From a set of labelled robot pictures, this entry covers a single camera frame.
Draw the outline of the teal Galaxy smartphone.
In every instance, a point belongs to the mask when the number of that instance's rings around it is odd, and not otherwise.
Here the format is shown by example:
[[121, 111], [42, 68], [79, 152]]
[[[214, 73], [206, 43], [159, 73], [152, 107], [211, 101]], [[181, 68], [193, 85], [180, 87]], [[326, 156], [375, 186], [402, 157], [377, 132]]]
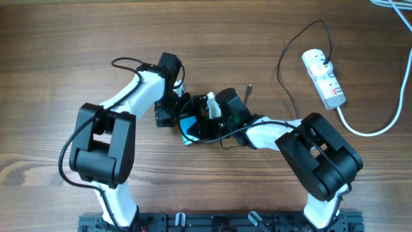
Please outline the teal Galaxy smartphone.
[[180, 120], [180, 126], [184, 134], [191, 140], [200, 140], [199, 124], [195, 116]]

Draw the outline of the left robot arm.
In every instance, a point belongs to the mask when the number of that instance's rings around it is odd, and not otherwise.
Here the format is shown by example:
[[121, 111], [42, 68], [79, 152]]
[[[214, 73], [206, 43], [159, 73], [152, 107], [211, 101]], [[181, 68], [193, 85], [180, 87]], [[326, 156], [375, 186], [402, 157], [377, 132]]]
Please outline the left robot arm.
[[178, 79], [183, 70], [176, 55], [164, 52], [157, 64], [141, 61], [131, 69], [133, 79], [115, 96], [83, 104], [78, 111], [61, 154], [70, 151], [70, 169], [82, 180], [78, 187], [96, 192], [108, 231], [137, 229], [139, 209], [127, 183], [135, 159], [136, 124], [153, 106], [157, 127], [177, 125], [190, 96]]

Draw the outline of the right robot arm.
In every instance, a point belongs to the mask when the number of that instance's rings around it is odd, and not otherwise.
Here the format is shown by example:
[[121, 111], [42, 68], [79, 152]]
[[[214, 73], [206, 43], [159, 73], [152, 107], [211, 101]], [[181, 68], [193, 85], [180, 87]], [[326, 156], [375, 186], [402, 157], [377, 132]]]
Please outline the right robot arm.
[[294, 121], [251, 114], [234, 88], [189, 97], [176, 118], [184, 142], [232, 137], [242, 147], [280, 152], [308, 192], [303, 214], [318, 231], [336, 223], [342, 198], [363, 167], [360, 155], [321, 114]]

